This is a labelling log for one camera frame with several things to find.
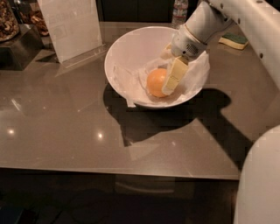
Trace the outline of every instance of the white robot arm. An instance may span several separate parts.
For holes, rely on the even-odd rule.
[[[216,32],[236,22],[280,88],[280,12],[263,0],[202,2],[171,42],[174,56],[196,59]]]

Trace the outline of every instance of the jar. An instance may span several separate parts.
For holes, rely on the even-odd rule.
[[[42,37],[49,35],[37,0],[15,0],[15,5],[23,24],[35,25]]]
[[[7,0],[0,0],[0,42],[14,38],[20,32],[18,21]]]

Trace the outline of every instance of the gray countertop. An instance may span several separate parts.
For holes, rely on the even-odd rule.
[[[103,41],[148,25],[101,23]],[[106,80],[106,52],[65,67],[44,49],[22,72],[0,71],[0,167],[239,179],[254,141],[280,123],[280,94],[250,45],[220,36],[204,88],[165,110],[127,108]]]

